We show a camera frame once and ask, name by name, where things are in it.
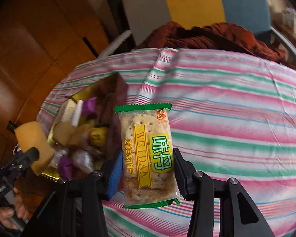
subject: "chair backrest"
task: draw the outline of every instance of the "chair backrest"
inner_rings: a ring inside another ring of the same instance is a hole
[[[136,45],[156,28],[176,21],[184,28],[236,23],[266,43],[271,21],[267,0],[123,0]]]

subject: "cracker package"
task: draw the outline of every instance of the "cracker package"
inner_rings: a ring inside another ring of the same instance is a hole
[[[156,208],[173,201],[180,203],[174,177],[169,110],[170,103],[115,107],[120,117],[124,153],[123,208]]]

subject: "green wrapper edge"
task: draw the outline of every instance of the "green wrapper edge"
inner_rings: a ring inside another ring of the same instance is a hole
[[[129,111],[152,111],[152,110],[163,110],[172,108],[171,103],[149,103],[149,104],[127,104],[122,106],[116,106],[114,111],[119,112],[129,112]]]
[[[172,204],[172,202],[176,202],[176,204],[180,205],[180,200],[178,198],[171,199],[171,200],[164,200],[155,203],[148,203],[148,204],[141,204],[141,205],[123,205],[124,209],[148,209],[148,208],[158,208],[158,207],[165,207]]]

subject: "red cloth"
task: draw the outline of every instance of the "red cloth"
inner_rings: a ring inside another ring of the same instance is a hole
[[[284,50],[269,48],[264,42],[256,40],[252,32],[233,23],[186,30],[177,22],[170,21],[153,31],[136,49],[165,47],[235,51],[286,64]]]

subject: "chair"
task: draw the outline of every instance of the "chair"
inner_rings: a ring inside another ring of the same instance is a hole
[[[156,28],[173,20],[184,28],[213,23],[236,23],[270,45],[271,34],[296,59],[296,48],[271,26],[267,0],[107,0],[120,34],[130,30],[133,43],[139,45]],[[112,53],[106,50],[105,55]]]

